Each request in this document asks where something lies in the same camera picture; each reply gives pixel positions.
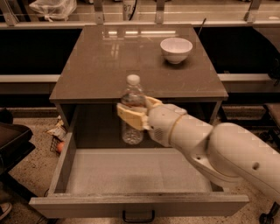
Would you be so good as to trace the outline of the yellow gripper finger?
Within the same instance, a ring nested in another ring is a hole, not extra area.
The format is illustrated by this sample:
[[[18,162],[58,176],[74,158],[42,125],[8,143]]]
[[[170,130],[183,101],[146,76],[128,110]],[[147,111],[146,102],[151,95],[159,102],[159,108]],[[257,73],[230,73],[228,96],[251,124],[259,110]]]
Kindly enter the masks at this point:
[[[148,109],[141,107],[128,107],[118,103],[116,105],[117,115],[128,125],[136,130],[148,130]]]
[[[145,96],[145,105],[147,109],[153,109],[162,104],[163,103],[159,99],[150,96]]]

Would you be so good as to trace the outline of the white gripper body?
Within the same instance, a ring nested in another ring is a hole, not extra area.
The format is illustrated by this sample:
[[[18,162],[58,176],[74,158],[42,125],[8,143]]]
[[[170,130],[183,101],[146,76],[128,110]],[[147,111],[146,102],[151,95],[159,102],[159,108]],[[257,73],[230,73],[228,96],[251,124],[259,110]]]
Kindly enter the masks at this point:
[[[173,104],[162,104],[153,108],[148,115],[150,138],[164,147],[169,147],[173,126],[181,116],[186,114],[184,108]]]

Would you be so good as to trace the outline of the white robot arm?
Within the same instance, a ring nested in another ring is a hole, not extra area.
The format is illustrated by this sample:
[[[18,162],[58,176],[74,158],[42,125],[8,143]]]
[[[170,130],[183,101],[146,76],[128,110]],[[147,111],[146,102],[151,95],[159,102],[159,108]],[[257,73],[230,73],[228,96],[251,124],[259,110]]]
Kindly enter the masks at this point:
[[[245,179],[280,202],[279,152],[237,124],[213,126],[176,105],[145,100],[145,108],[118,103],[118,116],[137,130],[147,130],[156,143],[178,150],[217,186],[231,187]]]

